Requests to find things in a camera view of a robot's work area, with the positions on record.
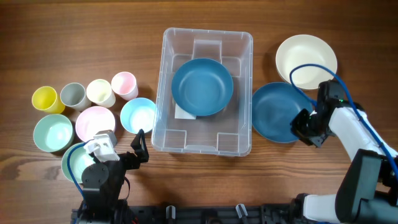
blue bowl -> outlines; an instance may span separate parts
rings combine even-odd
[[[196,116],[208,116],[221,111],[230,101],[233,89],[229,71],[224,65],[208,58],[186,62],[172,80],[176,104]]]
[[[302,109],[312,111],[311,102],[291,84],[266,84],[253,94],[253,127],[268,140],[278,143],[294,142],[298,137],[291,131],[291,122]]]
[[[155,103],[147,98],[128,101],[120,112],[120,121],[124,129],[137,134],[140,129],[148,133],[154,127]]]

yellow cup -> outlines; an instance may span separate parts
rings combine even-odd
[[[54,88],[43,86],[38,88],[32,96],[33,106],[46,113],[62,113],[65,105],[61,102],[60,96]]]

white plate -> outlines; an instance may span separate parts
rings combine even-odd
[[[279,75],[290,83],[290,72],[297,66],[315,63],[337,71],[337,58],[331,47],[312,35],[295,35],[286,39],[276,52]],[[318,88],[319,83],[333,79],[328,72],[317,67],[303,67],[293,73],[294,84],[306,90]]]

wooden table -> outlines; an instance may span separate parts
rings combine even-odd
[[[335,51],[338,74],[354,100],[389,145],[398,147],[397,9],[397,2],[376,0],[0,5],[0,222],[68,223],[81,202],[62,174],[62,155],[34,145],[34,126],[45,116],[31,105],[35,89],[49,85],[60,92],[70,82],[87,86],[130,71],[140,96],[155,100],[168,27],[252,34],[253,91],[281,82],[274,59],[283,40],[295,34],[323,39]],[[112,110],[119,113],[124,103],[118,98]],[[64,113],[72,120],[78,114]],[[134,135],[118,136],[117,150],[131,150]],[[150,161],[127,173],[130,205],[287,203],[302,192],[335,193],[350,164],[337,138],[316,149],[301,142],[275,144],[253,131],[251,153],[239,158],[168,154],[148,146]]]

blue plate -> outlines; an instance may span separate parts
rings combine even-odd
[[[183,64],[172,80],[175,102],[188,113],[208,116],[221,111],[232,97],[234,83],[219,62],[198,58]]]
[[[264,138],[279,143],[298,140],[290,123],[302,109],[312,111],[311,103],[291,84],[275,82],[258,89],[252,99],[252,123]]]

